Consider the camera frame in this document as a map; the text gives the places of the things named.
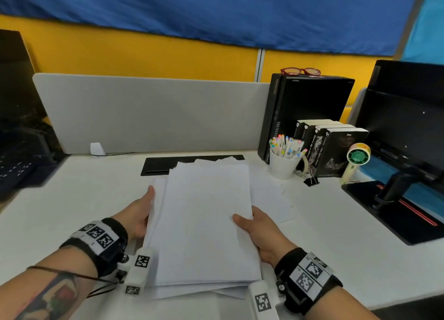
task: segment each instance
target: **forearm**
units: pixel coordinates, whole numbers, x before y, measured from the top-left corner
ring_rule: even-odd
[[[75,247],[59,249],[36,265],[97,277],[92,260]],[[0,314],[5,320],[68,319],[94,284],[93,280],[29,269],[0,286]]]
[[[377,320],[345,289],[337,286],[324,295],[305,316],[307,320]]]

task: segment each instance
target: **wrist strap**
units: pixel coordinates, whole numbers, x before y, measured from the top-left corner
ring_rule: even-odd
[[[276,265],[279,290],[286,294],[285,306],[295,313],[305,315],[328,291],[342,283],[333,270],[316,257],[297,248],[287,253]]]
[[[60,247],[75,246],[82,250],[96,266],[99,277],[117,268],[128,244],[128,233],[113,218],[93,221],[71,235]]]

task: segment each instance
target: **screw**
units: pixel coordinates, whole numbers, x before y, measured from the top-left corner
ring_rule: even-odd
[[[121,263],[126,263],[129,260],[130,260],[130,257],[126,253],[124,253],[123,256],[122,256],[122,260],[120,262]]]

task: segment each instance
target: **monitor stand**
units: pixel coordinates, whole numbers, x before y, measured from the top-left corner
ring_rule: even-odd
[[[403,198],[417,174],[401,171],[386,185],[379,181],[351,183],[342,189],[407,245],[444,237],[444,224]]]

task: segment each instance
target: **red eyeglasses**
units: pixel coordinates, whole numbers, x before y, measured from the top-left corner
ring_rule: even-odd
[[[299,68],[284,68],[281,69],[281,74],[287,74],[288,76],[297,76],[304,72],[304,74],[307,74],[308,76],[320,76],[321,71],[315,68],[305,68],[305,69],[299,69]]]

